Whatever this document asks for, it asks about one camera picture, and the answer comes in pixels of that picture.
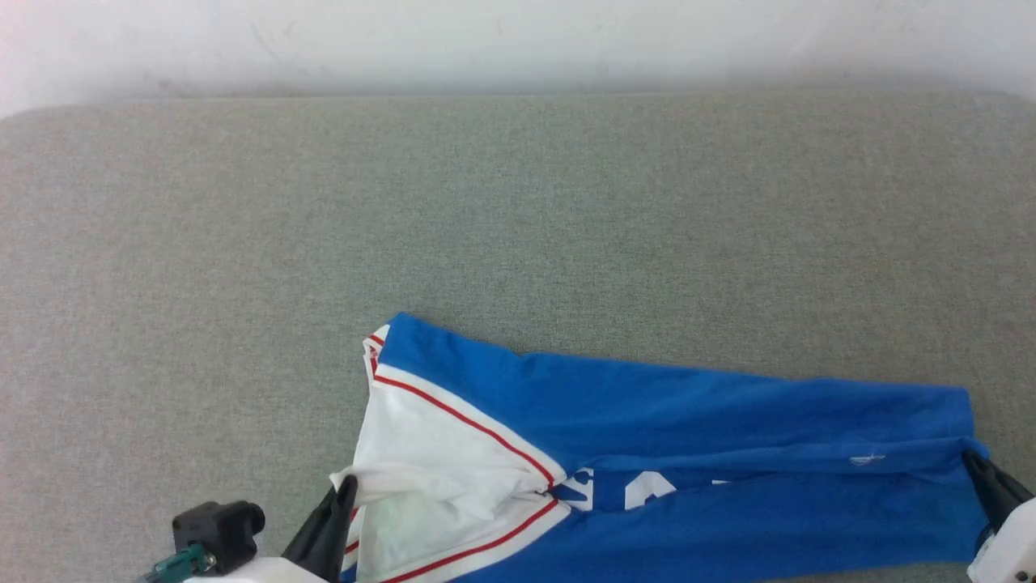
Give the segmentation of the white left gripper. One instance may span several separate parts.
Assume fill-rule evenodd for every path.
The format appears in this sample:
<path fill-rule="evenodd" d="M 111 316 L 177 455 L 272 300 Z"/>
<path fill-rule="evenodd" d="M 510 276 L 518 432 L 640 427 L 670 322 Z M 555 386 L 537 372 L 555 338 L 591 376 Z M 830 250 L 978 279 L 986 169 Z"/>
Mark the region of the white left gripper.
<path fill-rule="evenodd" d="M 217 561 L 184 583 L 340 583 L 358 489 L 353 475 L 332 486 L 282 556 L 255 556 L 236 569 Z"/>

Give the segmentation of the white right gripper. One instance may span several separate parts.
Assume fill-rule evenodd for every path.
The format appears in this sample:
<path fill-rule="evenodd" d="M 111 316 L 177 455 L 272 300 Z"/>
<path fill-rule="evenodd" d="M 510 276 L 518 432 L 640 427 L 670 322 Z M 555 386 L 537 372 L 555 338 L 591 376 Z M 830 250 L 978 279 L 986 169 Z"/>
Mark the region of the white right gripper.
<path fill-rule="evenodd" d="M 1036 583 L 1036 495 L 977 450 L 962 461 L 988 528 L 999 529 L 970 562 L 970 583 Z"/>

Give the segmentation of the blue and white basketball jersey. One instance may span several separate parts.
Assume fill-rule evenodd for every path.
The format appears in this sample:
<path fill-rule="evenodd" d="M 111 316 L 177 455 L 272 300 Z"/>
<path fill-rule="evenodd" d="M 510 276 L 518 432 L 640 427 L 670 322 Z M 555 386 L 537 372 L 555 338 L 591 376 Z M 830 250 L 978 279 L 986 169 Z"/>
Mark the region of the blue and white basketball jersey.
<path fill-rule="evenodd" d="M 363 340 L 341 583 L 754 583 L 970 562 L 968 391 Z"/>

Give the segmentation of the grey fabric sofa cushion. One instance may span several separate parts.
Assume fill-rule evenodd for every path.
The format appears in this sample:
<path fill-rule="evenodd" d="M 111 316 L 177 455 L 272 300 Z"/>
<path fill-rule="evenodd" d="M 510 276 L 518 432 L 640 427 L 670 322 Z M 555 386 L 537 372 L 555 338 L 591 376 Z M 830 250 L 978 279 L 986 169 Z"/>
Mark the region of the grey fabric sofa cushion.
<path fill-rule="evenodd" d="M 950 90 L 81 104 L 0 121 L 0 583 L 280 553 L 359 339 L 966 386 L 1036 487 L 1036 104 Z"/>

